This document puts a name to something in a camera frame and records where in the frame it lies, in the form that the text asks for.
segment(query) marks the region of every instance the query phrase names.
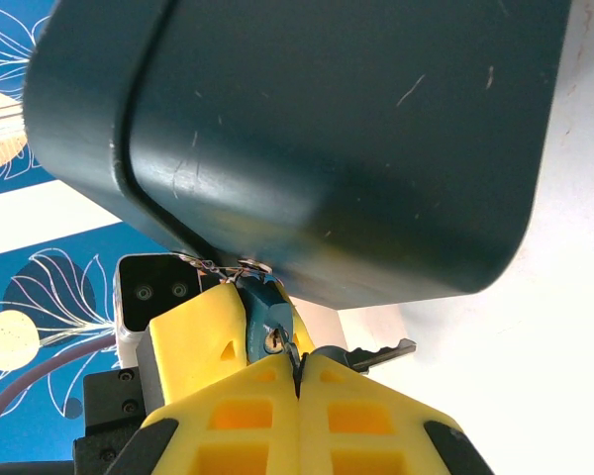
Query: white wall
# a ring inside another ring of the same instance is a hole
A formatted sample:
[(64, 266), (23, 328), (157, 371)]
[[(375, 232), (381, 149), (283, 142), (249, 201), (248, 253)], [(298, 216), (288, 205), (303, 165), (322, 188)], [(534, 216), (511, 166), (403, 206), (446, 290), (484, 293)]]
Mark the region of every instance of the white wall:
[(419, 345), (374, 379), (456, 418), (497, 475), (594, 475), (594, 0), (572, 8), (515, 260), (485, 292), (400, 310), (378, 338), (391, 316), (357, 325), (342, 313), (350, 347), (404, 332)]

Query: white surface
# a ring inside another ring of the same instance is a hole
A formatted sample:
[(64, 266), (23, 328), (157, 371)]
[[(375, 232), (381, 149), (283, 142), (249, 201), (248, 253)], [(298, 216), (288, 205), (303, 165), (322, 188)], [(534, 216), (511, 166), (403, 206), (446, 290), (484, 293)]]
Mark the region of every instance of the white surface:
[(116, 216), (60, 181), (1, 193), (0, 253), (115, 223)]
[(594, 0), (573, 5), (515, 260), (485, 292), (401, 312), (419, 350), (375, 379), (454, 417), (496, 475), (594, 475)]

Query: key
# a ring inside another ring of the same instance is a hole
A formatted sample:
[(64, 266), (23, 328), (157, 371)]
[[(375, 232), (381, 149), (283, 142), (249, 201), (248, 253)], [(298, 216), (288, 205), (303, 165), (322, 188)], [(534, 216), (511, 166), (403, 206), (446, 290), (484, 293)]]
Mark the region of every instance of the key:
[(367, 351), (366, 349), (357, 348), (346, 353), (347, 366), (357, 373), (365, 373), (369, 368), (382, 364), (386, 361), (405, 356), (406, 354), (416, 351), (416, 343), (410, 339), (401, 339), (396, 346), (380, 348), (378, 351)]

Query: metal key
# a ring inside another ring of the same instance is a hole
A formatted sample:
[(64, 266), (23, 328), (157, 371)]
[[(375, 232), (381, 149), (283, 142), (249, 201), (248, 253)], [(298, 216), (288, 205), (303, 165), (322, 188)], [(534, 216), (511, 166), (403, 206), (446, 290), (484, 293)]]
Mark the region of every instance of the metal key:
[(338, 346), (322, 346), (313, 351), (313, 354), (323, 354), (332, 360), (353, 369), (357, 373), (367, 374), (369, 368), (392, 359), (405, 356), (416, 351), (416, 343), (410, 339), (401, 339), (396, 346), (380, 348), (378, 351), (368, 351), (357, 348), (353, 351), (339, 348)]
[(400, 358), (406, 354), (416, 351), (416, 343), (410, 339), (401, 339), (396, 346), (385, 346), (378, 351), (367, 351), (366, 349), (357, 348), (346, 354), (347, 366), (357, 373), (367, 373), (369, 368), (391, 361), (392, 359)]

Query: purple cable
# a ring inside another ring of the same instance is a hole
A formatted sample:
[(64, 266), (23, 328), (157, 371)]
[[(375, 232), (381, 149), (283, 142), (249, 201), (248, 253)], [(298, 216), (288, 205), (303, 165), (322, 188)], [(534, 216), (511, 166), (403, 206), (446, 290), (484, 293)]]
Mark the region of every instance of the purple cable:
[(114, 344), (115, 336), (113, 334), (102, 336), (101, 338), (88, 341), (87, 343), (79, 344), (75, 348), (71, 348), (64, 353), (60, 353), (53, 358), (47, 359), (35, 368), (31, 368), (0, 393), (0, 416), (20, 393), (39, 379), (44, 378), (47, 374), (52, 373), (64, 364), (68, 364), (75, 359), (79, 359), (87, 354), (99, 351), (100, 349), (113, 346)]

